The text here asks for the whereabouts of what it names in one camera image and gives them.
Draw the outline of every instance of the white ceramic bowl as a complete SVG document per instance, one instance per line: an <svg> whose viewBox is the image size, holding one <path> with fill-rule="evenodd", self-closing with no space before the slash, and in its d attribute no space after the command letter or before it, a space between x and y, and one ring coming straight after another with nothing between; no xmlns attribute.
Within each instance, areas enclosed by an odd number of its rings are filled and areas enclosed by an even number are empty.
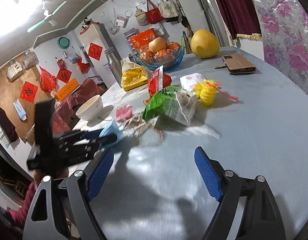
<svg viewBox="0 0 308 240"><path fill-rule="evenodd" d="M102 113L103 102L100 95L96 95L87 100L76 112L76 116L85 121L91 121L99 117Z"/></svg>

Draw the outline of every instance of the smartphone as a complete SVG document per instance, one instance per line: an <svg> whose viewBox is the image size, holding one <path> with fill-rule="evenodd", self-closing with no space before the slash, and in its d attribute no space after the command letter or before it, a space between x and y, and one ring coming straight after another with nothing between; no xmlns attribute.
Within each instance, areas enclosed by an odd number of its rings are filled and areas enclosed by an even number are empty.
<svg viewBox="0 0 308 240"><path fill-rule="evenodd" d="M222 59L230 74L246 74L256 71L255 65L239 53L223 56Z"/></svg>

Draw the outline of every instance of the blue gripper pad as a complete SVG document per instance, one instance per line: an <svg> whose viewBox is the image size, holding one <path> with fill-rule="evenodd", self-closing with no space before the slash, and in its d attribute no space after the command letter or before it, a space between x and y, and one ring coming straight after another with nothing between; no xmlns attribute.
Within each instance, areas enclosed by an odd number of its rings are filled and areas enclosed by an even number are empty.
<svg viewBox="0 0 308 240"><path fill-rule="evenodd" d="M194 159L209 194L220 202L223 198L223 193L220 190L219 178L201 147L196 148Z"/></svg>
<svg viewBox="0 0 308 240"><path fill-rule="evenodd" d="M88 202L100 193L104 181L112 167L113 161L114 154L112 149L109 149L109 151L103 156L99 164L96 166L87 182L86 199Z"/></svg>

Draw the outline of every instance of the hand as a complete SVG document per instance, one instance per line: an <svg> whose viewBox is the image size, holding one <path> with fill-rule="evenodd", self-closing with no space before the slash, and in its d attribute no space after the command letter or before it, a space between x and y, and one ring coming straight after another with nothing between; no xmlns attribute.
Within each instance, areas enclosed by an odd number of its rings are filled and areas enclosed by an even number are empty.
<svg viewBox="0 0 308 240"><path fill-rule="evenodd" d="M42 173L41 170L35 170L34 171L34 182L35 182L35 184L38 186L45 176L46 176L46 174ZM60 175L57 176L56 179L63 179L63 178L67 178L68 176L69 176L69 169L65 168L64 170L62 170Z"/></svg>

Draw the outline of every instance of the apple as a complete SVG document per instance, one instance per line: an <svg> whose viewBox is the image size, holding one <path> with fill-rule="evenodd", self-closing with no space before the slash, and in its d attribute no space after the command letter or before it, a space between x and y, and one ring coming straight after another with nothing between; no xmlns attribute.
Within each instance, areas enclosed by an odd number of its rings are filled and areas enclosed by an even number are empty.
<svg viewBox="0 0 308 240"><path fill-rule="evenodd" d="M166 41L163 38L158 37L149 43L149 49L154 54L160 50L167 49Z"/></svg>

